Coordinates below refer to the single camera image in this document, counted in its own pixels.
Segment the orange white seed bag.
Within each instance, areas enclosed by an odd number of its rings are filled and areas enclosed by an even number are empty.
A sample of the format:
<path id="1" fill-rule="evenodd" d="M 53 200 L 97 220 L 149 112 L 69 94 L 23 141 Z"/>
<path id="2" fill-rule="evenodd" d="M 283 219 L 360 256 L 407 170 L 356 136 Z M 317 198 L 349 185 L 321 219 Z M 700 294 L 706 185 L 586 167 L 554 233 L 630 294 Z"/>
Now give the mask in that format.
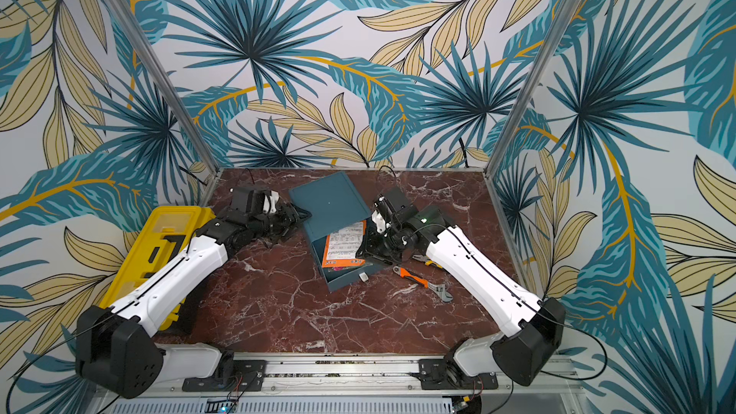
<path id="1" fill-rule="evenodd" d="M 366 222 L 355 222 L 326 238 L 326 245 L 322 257 L 322 268 L 357 268 L 365 263 L 358 258 L 366 232 Z"/>

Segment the teal top drawer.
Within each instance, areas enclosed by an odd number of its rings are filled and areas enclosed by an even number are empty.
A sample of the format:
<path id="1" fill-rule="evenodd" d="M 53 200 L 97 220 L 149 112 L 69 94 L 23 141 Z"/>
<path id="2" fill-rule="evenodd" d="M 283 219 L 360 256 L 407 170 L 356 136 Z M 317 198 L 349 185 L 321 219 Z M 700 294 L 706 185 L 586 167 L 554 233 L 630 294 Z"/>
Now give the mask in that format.
<path id="1" fill-rule="evenodd" d="M 345 226 L 310 244 L 310 250 L 329 292 L 346 288 L 356 282 L 367 282 L 371 275 L 385 269 L 379 262 L 358 257 L 358 250 L 367 234 L 367 220 Z"/>

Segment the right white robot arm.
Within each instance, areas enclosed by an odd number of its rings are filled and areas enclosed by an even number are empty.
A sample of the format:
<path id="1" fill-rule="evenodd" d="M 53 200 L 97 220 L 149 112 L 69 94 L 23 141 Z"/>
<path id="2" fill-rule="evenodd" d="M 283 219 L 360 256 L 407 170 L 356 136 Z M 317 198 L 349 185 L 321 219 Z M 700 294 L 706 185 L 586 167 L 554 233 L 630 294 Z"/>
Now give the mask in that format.
<path id="1" fill-rule="evenodd" d="M 435 206 L 372 213 L 362 255 L 396 266 L 411 248 L 439 264 L 467 289 L 498 326 L 493 335 L 455 345 L 448 352 L 448 366 L 467 378 L 498 370 L 514 383 L 531 385 L 560 347 L 565 307 L 554 298 L 542 300 L 519 285 Z"/>

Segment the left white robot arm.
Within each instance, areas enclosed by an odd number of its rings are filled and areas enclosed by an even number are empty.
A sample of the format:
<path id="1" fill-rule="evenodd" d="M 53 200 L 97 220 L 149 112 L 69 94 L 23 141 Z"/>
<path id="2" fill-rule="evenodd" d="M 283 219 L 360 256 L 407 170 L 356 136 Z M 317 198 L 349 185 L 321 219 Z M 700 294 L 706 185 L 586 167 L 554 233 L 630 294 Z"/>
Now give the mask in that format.
<path id="1" fill-rule="evenodd" d="M 311 216 L 290 203 L 259 213 L 223 210 L 140 287 L 107 308 L 92 306 L 79 317 L 76 374 L 125 399 L 164 381 L 226 383 L 233 362 L 223 350 L 207 344 L 159 346 L 154 336 L 176 305 L 244 247 L 257 240 L 289 239 Z"/>

